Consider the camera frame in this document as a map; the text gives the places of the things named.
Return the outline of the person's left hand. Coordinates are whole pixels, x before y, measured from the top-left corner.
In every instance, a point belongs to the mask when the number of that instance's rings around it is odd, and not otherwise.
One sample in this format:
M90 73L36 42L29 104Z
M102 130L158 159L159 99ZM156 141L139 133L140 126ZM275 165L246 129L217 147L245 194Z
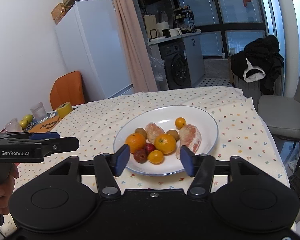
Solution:
M17 165L13 164L7 179L2 184L0 184L0 214L1 215L8 215L10 213L8 202L14 190L15 179L18 178L19 178L19 171Z

